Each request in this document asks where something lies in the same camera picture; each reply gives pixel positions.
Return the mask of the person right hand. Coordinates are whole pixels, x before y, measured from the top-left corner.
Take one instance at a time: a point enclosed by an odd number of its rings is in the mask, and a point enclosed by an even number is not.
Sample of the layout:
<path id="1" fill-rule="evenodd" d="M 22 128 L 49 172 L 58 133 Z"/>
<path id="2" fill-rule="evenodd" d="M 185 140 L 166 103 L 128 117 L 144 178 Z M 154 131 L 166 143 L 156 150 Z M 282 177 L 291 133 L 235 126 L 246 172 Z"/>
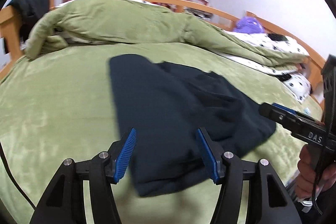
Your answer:
<path id="1" fill-rule="evenodd" d="M 311 197 L 316 177 L 316 173 L 311 167 L 311 155 L 307 147 L 307 144 L 302 147 L 297 164 L 299 175 L 296 178 L 294 192 L 298 198 Z M 326 191 L 334 185 L 335 164 L 330 165 L 324 170 L 321 180 L 324 181 L 322 191 Z"/>

